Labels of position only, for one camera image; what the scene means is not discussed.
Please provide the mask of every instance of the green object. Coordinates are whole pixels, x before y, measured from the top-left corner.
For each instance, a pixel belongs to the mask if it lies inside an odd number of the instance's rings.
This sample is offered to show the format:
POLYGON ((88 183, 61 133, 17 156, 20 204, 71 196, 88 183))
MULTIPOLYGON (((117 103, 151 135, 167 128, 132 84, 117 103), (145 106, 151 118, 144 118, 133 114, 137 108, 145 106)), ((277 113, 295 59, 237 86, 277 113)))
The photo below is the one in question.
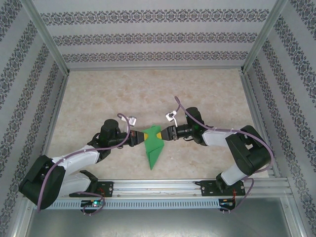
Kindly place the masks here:
POLYGON ((145 148, 150 170, 153 169, 164 146, 163 140, 157 138, 157 133, 160 131, 161 127, 156 125, 143 131, 148 134, 148 138, 145 140, 145 148))

